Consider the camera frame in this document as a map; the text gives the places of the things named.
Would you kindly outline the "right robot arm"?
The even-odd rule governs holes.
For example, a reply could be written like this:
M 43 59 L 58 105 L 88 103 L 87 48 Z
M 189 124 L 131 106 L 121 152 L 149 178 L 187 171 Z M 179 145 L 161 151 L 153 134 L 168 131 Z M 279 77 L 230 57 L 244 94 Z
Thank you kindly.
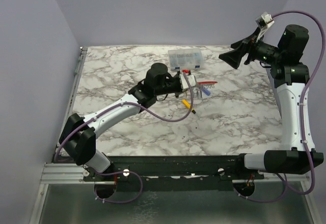
M 274 87 L 279 97 L 282 118 L 282 139 L 279 149 L 264 153 L 244 154 L 234 166 L 238 178 L 245 179 L 253 170 L 268 173 L 305 174 L 321 165 L 323 153 L 315 150 L 310 134 L 308 94 L 304 91 L 310 75 L 300 62 L 309 40 L 308 30 L 300 25 L 287 25 L 277 46 L 258 38 L 260 28 L 250 36 L 231 44 L 231 51 L 220 54 L 220 60 L 237 69 L 243 56 L 244 64 L 260 61 L 270 67 Z

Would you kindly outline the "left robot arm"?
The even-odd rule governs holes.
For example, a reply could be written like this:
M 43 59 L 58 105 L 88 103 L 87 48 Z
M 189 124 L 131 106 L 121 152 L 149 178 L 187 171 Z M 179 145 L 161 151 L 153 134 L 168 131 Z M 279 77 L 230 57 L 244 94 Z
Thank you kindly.
M 113 169 L 109 158 L 96 149 L 99 136 L 122 120 L 151 107 L 158 96 L 179 95 L 195 83 L 191 74 L 178 71 L 172 76 L 166 65 L 155 63 L 143 80 L 112 105 L 86 116 L 70 115 L 60 136 L 59 148 L 64 149 L 76 165 L 86 165 L 95 170 L 100 180 L 108 180 Z

